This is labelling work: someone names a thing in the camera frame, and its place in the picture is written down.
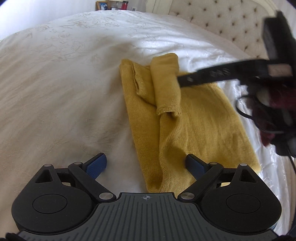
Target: yellow knit fabric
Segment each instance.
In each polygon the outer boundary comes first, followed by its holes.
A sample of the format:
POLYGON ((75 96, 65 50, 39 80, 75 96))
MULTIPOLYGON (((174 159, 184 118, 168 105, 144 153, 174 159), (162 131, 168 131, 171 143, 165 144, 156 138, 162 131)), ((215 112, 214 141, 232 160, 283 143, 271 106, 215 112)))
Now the yellow knit fabric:
POLYGON ((236 168, 259 164, 238 115, 215 84, 181 88, 178 57, 155 57, 150 66, 122 60, 120 74, 138 159, 150 192, 178 195, 195 179, 185 169, 192 153, 236 168))

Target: red bottle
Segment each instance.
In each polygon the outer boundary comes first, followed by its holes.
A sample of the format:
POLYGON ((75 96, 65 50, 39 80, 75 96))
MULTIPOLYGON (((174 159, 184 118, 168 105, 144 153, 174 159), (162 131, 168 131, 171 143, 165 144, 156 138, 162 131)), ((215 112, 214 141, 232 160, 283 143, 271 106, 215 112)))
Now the red bottle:
POLYGON ((126 10, 128 8, 128 1, 123 1, 120 10, 126 10))

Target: blue gripper pad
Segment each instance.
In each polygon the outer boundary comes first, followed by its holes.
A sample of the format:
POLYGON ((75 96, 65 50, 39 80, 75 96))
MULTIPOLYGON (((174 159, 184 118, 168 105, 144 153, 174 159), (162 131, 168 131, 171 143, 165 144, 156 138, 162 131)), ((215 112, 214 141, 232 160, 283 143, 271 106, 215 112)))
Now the blue gripper pad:
POLYGON ((187 155, 185 160, 185 167, 196 180, 201 178, 201 176, 210 169, 207 163, 194 156, 193 154, 187 155))
POLYGON ((104 153, 94 156, 83 164, 82 169, 93 179, 96 179, 107 166, 107 157, 104 153))

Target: white bedspread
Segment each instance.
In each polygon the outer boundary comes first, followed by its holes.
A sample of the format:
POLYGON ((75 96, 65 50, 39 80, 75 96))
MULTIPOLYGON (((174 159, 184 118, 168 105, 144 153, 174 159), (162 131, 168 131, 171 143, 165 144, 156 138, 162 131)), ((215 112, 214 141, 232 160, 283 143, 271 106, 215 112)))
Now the white bedspread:
MULTIPOLYGON (((171 52, 188 72, 248 58, 185 20, 130 11, 69 16, 0 42, 0 237, 17 231, 11 204, 46 163, 67 167, 104 152, 107 169, 97 179, 102 185, 116 195, 145 192, 118 66, 123 58, 149 64, 171 52)), ((235 81, 220 86, 231 101, 243 91, 235 81)), ((294 174, 287 159, 261 146, 254 125, 242 121, 261 176, 283 206, 276 231, 286 233, 294 214, 294 174)))

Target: folded sweater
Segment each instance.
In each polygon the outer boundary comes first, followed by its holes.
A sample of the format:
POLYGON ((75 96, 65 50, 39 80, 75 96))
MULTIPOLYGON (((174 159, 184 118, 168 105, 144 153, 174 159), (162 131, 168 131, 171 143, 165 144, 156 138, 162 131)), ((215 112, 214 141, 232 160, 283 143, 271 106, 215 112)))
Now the folded sweater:
POLYGON ((259 164, 240 119, 216 84, 179 87, 178 57, 155 57, 150 66, 120 65, 133 140, 147 189, 178 195, 195 179, 185 168, 192 153, 227 168, 259 164))

